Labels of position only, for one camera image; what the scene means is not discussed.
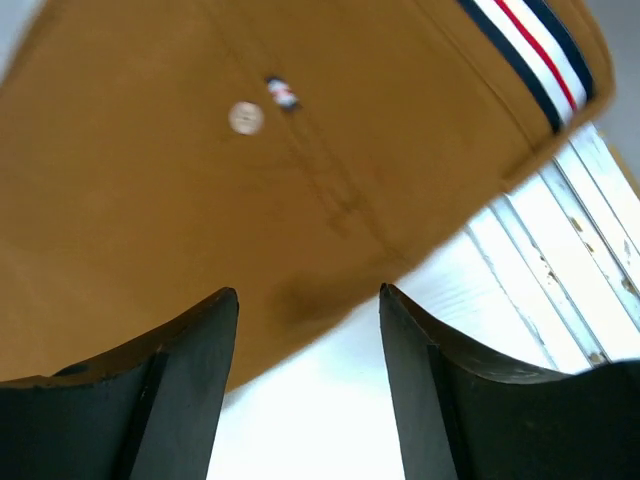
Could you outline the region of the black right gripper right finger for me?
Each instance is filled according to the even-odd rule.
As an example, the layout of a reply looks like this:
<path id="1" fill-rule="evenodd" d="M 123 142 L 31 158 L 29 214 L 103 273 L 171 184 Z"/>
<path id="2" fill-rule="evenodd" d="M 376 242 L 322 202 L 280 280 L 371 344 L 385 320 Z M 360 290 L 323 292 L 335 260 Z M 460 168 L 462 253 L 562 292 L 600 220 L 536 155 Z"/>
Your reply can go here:
<path id="1" fill-rule="evenodd" d="M 639 364 L 564 374 L 379 292 L 382 342 L 409 479 L 635 479 Z"/>

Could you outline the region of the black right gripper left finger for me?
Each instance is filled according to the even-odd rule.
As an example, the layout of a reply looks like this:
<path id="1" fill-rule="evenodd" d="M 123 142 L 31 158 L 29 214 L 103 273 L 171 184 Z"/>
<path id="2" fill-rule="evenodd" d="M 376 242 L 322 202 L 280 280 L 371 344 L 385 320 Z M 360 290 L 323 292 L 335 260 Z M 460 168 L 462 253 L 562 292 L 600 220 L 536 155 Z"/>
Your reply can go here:
<path id="1" fill-rule="evenodd" d="M 52 376 L 2 382 L 2 478 L 206 478 L 238 313 L 223 288 Z"/>

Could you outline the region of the brown trousers with striped trim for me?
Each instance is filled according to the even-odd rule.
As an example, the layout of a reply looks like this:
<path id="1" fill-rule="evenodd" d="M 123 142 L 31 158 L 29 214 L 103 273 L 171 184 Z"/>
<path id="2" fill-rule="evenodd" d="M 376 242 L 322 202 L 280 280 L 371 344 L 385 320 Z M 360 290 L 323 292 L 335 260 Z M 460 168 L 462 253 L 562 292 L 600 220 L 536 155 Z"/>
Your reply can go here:
<path id="1" fill-rule="evenodd" d="M 231 386 L 534 173 L 615 90 L 582 1 L 49 1 L 1 86 L 1 376 L 240 297 Z"/>

